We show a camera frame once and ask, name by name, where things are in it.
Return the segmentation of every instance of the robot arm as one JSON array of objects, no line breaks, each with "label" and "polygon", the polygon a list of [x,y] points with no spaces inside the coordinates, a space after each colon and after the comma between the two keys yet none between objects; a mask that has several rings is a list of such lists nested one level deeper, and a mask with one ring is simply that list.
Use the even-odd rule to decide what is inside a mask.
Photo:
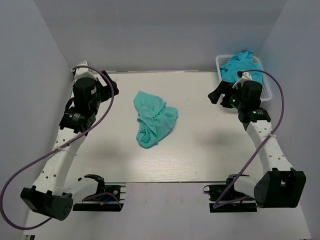
[{"label": "robot arm", "polygon": [[[110,78],[109,80],[114,94],[117,95],[119,93],[117,84]],[[78,68],[74,72],[72,95],[59,124],[60,129],[54,149],[77,137],[94,124],[100,103],[111,97],[110,90],[110,86],[102,86],[91,70]],[[70,166],[86,137],[86,135],[80,137],[51,155],[32,187],[25,187],[22,190],[20,196],[33,212],[62,221],[69,215],[74,204],[105,189],[104,179],[93,174],[80,177],[77,183],[65,186]]]},{"label": "robot arm", "polygon": [[[221,105],[237,109],[240,122],[258,148],[272,130],[268,112],[260,107],[262,85],[252,81],[248,72],[239,77],[235,84],[222,81],[208,97],[216,104],[224,94]],[[254,198],[260,208],[295,208],[306,183],[304,172],[293,168],[274,136],[262,146],[258,155],[264,176],[256,180],[242,175],[234,183],[232,191]]]}]

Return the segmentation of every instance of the white basket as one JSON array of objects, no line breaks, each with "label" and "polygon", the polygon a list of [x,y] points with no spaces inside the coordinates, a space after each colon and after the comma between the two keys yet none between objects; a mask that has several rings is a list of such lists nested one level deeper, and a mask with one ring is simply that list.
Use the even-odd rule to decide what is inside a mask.
[{"label": "white basket", "polygon": [[[215,58],[216,69],[218,72],[218,77],[220,82],[222,81],[220,67],[222,65],[227,64],[229,59],[233,56],[234,55],[219,55]],[[253,62],[258,63],[261,66],[261,69],[263,70],[263,67],[259,58],[257,58],[256,56],[253,56]],[[272,99],[272,93],[268,84],[268,80],[265,76],[262,77],[262,93],[261,93],[260,99],[261,99],[261,102],[270,101]]]}]

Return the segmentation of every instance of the purple cable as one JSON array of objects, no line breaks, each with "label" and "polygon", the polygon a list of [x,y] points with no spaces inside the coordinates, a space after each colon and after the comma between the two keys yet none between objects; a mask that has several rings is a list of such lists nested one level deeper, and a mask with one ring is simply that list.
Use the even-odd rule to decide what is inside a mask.
[{"label": "purple cable", "polygon": [[92,195],[92,196],[87,196],[85,199],[83,199],[82,201],[88,201],[90,199],[94,199],[96,197],[100,197],[100,196],[104,196],[104,195],[108,195],[110,197],[113,197],[114,200],[118,203],[119,207],[120,207],[120,210],[122,209],[122,206],[121,206],[121,203],[119,202],[119,200],[116,198],[115,195],[109,193],[109,192],[102,192],[102,193],[98,193],[96,195]]},{"label": "purple cable", "polygon": [[[75,66],[73,67],[72,69],[73,70],[76,70],[76,69],[81,69],[81,68],[87,68],[87,69],[91,69],[95,72],[97,72],[98,74],[100,74],[100,76],[103,78],[103,80],[110,86],[110,89],[111,89],[111,100],[110,100],[110,104],[107,108],[107,110],[105,111],[105,113],[103,114],[103,116],[94,124],[92,125],[92,127],[90,127],[88,130],[84,131],[83,133],[81,133],[80,135],[70,139],[69,141],[67,141],[66,143],[62,144],[60,146],[60,148],[65,148],[67,147],[69,144],[72,144],[73,142],[75,142],[76,140],[78,140],[79,138],[81,138],[82,136],[86,135],[87,133],[89,133],[92,129],[94,129],[99,123],[101,123],[101,121],[106,117],[106,115],[108,114],[108,112],[110,111],[111,109],[111,106],[114,102],[114,98],[115,98],[115,92],[114,92],[114,88],[111,84],[111,82],[109,81],[109,79],[104,75],[102,74],[100,71],[98,71],[97,69],[95,69],[94,67],[91,67],[91,66],[84,66],[84,65],[81,65],[81,66]],[[32,229],[36,229],[40,226],[42,226],[43,224],[47,223],[49,220],[51,220],[52,218],[48,218],[47,220],[39,223],[38,225],[35,225],[35,226],[28,226],[28,227],[25,227],[25,226],[18,226],[16,224],[14,224],[12,221],[10,221],[10,219],[7,217],[5,211],[4,211],[4,195],[5,195],[5,192],[6,192],[6,189],[8,187],[8,185],[10,184],[10,182],[17,176],[19,175],[21,172],[23,172],[24,170],[26,170],[27,168],[35,165],[36,163],[46,159],[47,157],[49,157],[50,155],[53,155],[53,154],[56,154],[57,152],[60,152],[59,149],[54,149],[52,150],[51,152],[48,152],[47,154],[39,157],[37,160],[34,160],[33,162],[30,162],[28,165],[24,166],[23,168],[21,168],[20,170],[18,170],[17,172],[15,172],[9,179],[8,181],[6,181],[6,183],[4,184],[3,188],[2,188],[2,191],[0,193],[0,213],[1,213],[1,216],[3,217],[3,219],[6,221],[7,224],[9,224],[11,227],[15,228],[15,229],[18,229],[18,230],[32,230]]]},{"label": "purple cable", "polygon": [[[280,118],[278,123],[276,124],[276,126],[274,127],[274,129],[270,132],[270,134],[274,134],[277,129],[279,128],[282,119],[284,118],[284,113],[285,113],[285,97],[284,97],[284,91],[282,90],[280,83],[278,82],[278,80],[276,80],[270,73],[261,70],[261,69],[250,69],[250,70],[243,70],[241,71],[242,73],[245,72],[261,72],[264,73],[266,75],[268,75],[278,86],[279,90],[280,90],[280,95],[281,95],[281,114],[280,114]],[[215,201],[215,203],[213,204],[213,208],[217,209],[219,207],[222,207],[224,205],[227,204],[232,204],[234,202],[237,201],[242,201],[242,200],[246,200],[249,197],[248,196],[244,196],[244,197],[240,197],[231,201],[226,201],[223,203],[218,204],[221,199],[226,195],[226,193],[229,191],[229,189],[235,184],[235,182],[238,180],[238,178],[240,178],[240,176],[244,173],[244,171],[246,170],[246,168],[250,165],[250,163],[254,160],[254,158],[256,157],[256,155],[258,154],[258,152],[262,149],[262,147],[266,144],[266,142],[270,139],[270,135],[268,135],[262,142],[261,144],[256,148],[255,152],[253,153],[253,155],[250,157],[250,159],[248,160],[248,162],[243,166],[243,168],[240,170],[240,172],[234,177],[234,179],[232,180],[232,182],[225,188],[225,190],[221,193],[221,195],[218,197],[218,199]]]}]

